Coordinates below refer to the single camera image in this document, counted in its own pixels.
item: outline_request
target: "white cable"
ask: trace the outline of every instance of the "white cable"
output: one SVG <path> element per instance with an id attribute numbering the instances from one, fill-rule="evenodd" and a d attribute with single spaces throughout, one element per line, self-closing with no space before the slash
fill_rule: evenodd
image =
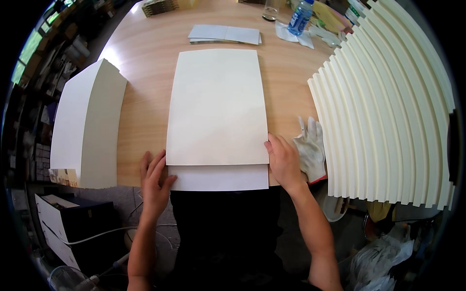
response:
<path id="1" fill-rule="evenodd" d="M 53 231 L 50 227 L 48 227 L 48 225 L 46 225 L 45 223 L 44 223 L 44 225 L 47 226 L 47 228 L 50 229 L 51 232 L 54 233 L 54 231 Z M 106 232 L 103 232 L 103 233 L 96 234 L 96 235 L 93 236 L 93 237 L 88 237 L 88 238 L 86 238 L 86 239 L 83 239 L 83 240 L 80 240 L 80 241 L 77 241 L 77 242 L 73 242 L 73 243 L 69 243 L 69 242 L 65 241 L 64 239 L 62 239 L 61 237 L 59 237 L 58 235 L 56 235 L 55 233 L 54 233 L 54 234 L 55 234 L 55 236 L 56 236 L 59 240 L 61 240 L 61 241 L 64 242 L 65 244 L 67 244 L 67 245 L 72 245 L 72 244 L 80 244 L 80 243 L 83 243 L 83 242 L 85 242 L 85 241 L 88 241 L 88 240 L 90 240 L 90 239 L 99 237 L 99 236 L 101 236 L 101 235 L 104 235 L 104 234 L 107 234 L 107 233 L 110 233 L 110 232 L 113 232 L 113 231 L 117 231 L 117 230 L 136 230 L 136 229 L 137 229 L 136 226 L 120 227 L 120 228 L 117 228 L 117 229 L 114 229 L 114 230 L 109 230 L 109 231 L 106 231 Z"/>
<path id="2" fill-rule="evenodd" d="M 160 225 L 176 225 L 176 224 L 167 223 L 167 224 L 160 224 Z M 48 228 L 51 232 L 54 233 L 54 231 L 53 231 L 50 227 L 47 226 L 47 228 Z M 104 235 L 104 234 L 107 234 L 107 233 L 110 233 L 110 232 L 113 232 L 113 231 L 117 231 L 117 230 L 137 230 L 137 227 L 136 227 L 136 226 L 120 227 L 120 228 L 117 228 L 117 229 L 114 229 L 114 230 L 109 230 L 109 231 L 106 231 L 106 232 L 103 232 L 103 233 L 99 233 L 99 234 L 97 234 L 97 235 L 95 235 L 95 236 L 93 236 L 93 237 L 88 237 L 88 238 L 86 238 L 86 239 L 83 239 L 83 240 L 80 240 L 80 241 L 77 241 L 77 242 L 73 242 L 73 243 L 69 243 L 69 242 L 65 241 L 64 239 L 62 239 L 61 237 L 59 237 L 58 235 L 56 235 L 55 233 L 54 233 L 54 234 L 55 234 L 55 236 L 56 236 L 59 240 L 61 240 L 61 241 L 64 242 L 65 244 L 67 244 L 67 245 L 72 245 L 72 244 L 80 244 L 80 243 L 83 243 L 83 242 L 88 241 L 88 240 L 90 240 L 90 239 L 93 239 L 93 238 L 96 238 L 96 237 L 99 237 L 99 236 L 101 236 L 101 235 Z M 168 243 L 170 244 L 171 249 L 173 250 L 173 245 L 171 244 L 171 241 L 170 241 L 166 236 L 164 236 L 163 234 L 161 234 L 161 233 L 158 232 L 158 231 L 156 231 L 155 233 L 158 233 L 158 234 L 160 234 L 161 236 L 163 236 L 163 237 L 168 241 Z"/>

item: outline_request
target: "wooden table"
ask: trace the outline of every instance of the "wooden table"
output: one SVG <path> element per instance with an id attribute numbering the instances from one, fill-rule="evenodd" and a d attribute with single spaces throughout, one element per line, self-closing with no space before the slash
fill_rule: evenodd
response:
<path id="1" fill-rule="evenodd" d="M 118 132 L 117 178 L 119 185 L 140 186 L 139 163 L 146 150 L 165 148 L 171 88 L 178 54 L 210 48 L 255 49 L 259 56 L 269 132 L 292 144 L 301 133 L 298 116 L 317 120 L 307 80 L 327 61 L 333 49 L 318 38 L 315 49 L 279 39 L 275 24 L 262 19 L 263 5 L 235 0 L 200 0 L 192 9 L 176 10 L 146 18 L 136 3 L 123 18 L 101 57 L 128 80 Z M 289 8 L 279 20 L 288 23 Z M 196 44 L 187 38 L 195 24 L 217 24 L 259 29 L 262 45 Z M 269 184 L 278 183 L 270 176 Z"/>

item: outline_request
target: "white cotton glove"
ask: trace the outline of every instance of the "white cotton glove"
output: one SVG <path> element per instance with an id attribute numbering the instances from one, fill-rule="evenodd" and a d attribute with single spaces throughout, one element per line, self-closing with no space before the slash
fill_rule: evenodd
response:
<path id="1" fill-rule="evenodd" d="M 301 117 L 299 117 L 299 124 L 301 134 L 294 137 L 293 142 L 298 148 L 301 171 L 308 175 L 309 183 L 313 184 L 327 178 L 324 166 L 322 125 L 312 117 L 308 119 L 307 129 Z"/>

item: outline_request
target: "concrete floor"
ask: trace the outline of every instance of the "concrete floor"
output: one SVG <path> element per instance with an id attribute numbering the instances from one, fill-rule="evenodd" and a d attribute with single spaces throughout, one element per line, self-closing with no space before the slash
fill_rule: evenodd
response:
<path id="1" fill-rule="evenodd" d="M 136 0 L 128 1 L 121 6 L 117 10 L 117 14 L 107 22 L 99 37 L 89 41 L 88 49 L 91 54 L 85 62 L 86 66 L 97 61 L 113 31 L 136 2 Z M 61 193 L 72 192 L 81 198 L 94 201 L 112 201 L 124 226 L 137 226 L 142 206 L 138 207 L 131 215 L 130 213 L 142 201 L 137 193 L 139 190 L 138 187 L 124 186 L 100 190 L 61 187 Z M 363 202 L 355 200 L 351 204 L 357 204 L 361 207 L 360 210 L 366 211 Z M 166 223 L 176 223 L 170 202 L 158 221 L 158 224 Z M 285 270 L 295 274 L 300 279 L 307 278 L 311 257 L 301 236 L 293 203 L 284 190 L 281 193 L 281 214 L 278 224 L 283 228 L 283 234 L 277 240 L 276 253 L 282 258 Z M 354 249 L 361 249 L 366 244 L 362 224 L 362 217 L 350 213 L 347 213 L 341 220 L 331 223 L 335 237 L 336 258 L 338 262 L 342 262 L 341 266 L 344 268 L 347 268 L 346 265 L 349 266 L 347 262 L 350 260 L 347 258 L 351 252 Z M 174 266 L 180 239 L 176 226 L 161 226 L 158 228 L 158 232 L 171 243 L 170 245 L 165 238 L 157 234 L 156 274 L 158 278 L 163 278 Z"/>

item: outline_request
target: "plastic bag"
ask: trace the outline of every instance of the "plastic bag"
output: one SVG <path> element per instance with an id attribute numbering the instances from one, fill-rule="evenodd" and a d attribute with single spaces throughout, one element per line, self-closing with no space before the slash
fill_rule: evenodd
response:
<path id="1" fill-rule="evenodd" d="M 387 274 L 411 256 L 414 240 L 409 233 L 409 226 L 396 225 L 388 235 L 366 245 L 354 256 L 349 274 L 354 291 L 393 290 L 395 280 Z"/>
<path id="2" fill-rule="evenodd" d="M 395 279 L 390 278 L 390 276 L 383 276 L 370 282 L 359 291 L 393 291 L 395 283 Z"/>

